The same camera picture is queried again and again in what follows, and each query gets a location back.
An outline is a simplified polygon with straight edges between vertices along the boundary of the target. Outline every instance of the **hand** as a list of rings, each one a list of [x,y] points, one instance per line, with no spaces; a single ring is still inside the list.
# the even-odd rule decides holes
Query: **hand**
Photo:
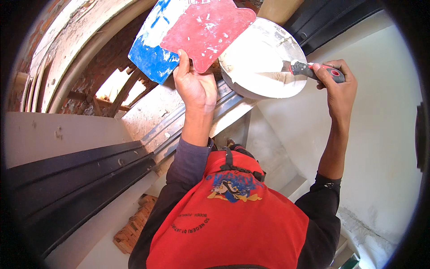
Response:
[[[320,64],[313,65],[313,70],[320,80],[316,88],[319,90],[327,88],[327,103],[332,120],[349,129],[352,106],[358,87],[357,79],[343,59],[323,64],[339,69],[345,75],[344,83],[336,83],[328,71],[321,68]]]
[[[173,70],[176,90],[188,110],[213,111],[217,99],[217,87],[213,73],[197,73],[190,67],[187,53],[178,50],[179,66]]]

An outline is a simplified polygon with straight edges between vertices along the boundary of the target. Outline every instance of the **cartoon graphic on shirt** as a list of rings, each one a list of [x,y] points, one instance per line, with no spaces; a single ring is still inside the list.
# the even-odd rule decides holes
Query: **cartoon graphic on shirt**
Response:
[[[252,190],[263,188],[263,184],[255,180],[252,176],[246,177],[242,174],[232,173],[231,171],[209,175],[206,180],[214,179],[213,189],[208,196],[209,199],[219,198],[235,203],[239,200],[246,202],[261,200],[257,193],[251,194]]]

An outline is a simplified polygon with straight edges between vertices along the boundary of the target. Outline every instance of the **person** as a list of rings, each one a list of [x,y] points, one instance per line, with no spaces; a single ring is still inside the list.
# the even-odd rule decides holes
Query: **person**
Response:
[[[208,142],[217,91],[179,50],[173,71],[185,123],[166,185],[130,255],[129,268],[327,268],[339,241],[336,217],[357,81],[344,60],[337,84],[314,64],[327,88],[332,127],[310,191],[292,203],[264,184],[265,172],[239,145]]]

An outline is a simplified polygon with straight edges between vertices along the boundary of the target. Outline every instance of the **red and black handle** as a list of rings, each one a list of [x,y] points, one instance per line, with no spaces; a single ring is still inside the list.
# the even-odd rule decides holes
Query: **red and black handle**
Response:
[[[332,76],[333,80],[336,83],[345,82],[344,74],[340,72],[338,69],[335,69],[333,67],[326,66],[326,65],[321,65],[321,67],[329,72],[329,74]],[[319,80],[318,77],[315,75],[315,72],[313,71],[311,64],[308,64],[305,62],[293,62],[292,65],[290,65],[289,70],[295,76],[305,75],[315,80]]]

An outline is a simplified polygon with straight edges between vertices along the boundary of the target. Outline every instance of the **dark long sleeve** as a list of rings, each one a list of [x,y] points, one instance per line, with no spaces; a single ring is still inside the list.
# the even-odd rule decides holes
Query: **dark long sleeve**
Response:
[[[317,173],[310,191],[295,203],[309,217],[298,269],[325,269],[333,260],[341,229],[340,220],[336,217],[340,183],[341,179],[331,180]]]
[[[152,238],[175,205],[202,180],[210,147],[199,147],[180,138],[175,159],[166,174],[154,208],[129,258],[129,268],[146,268]]]

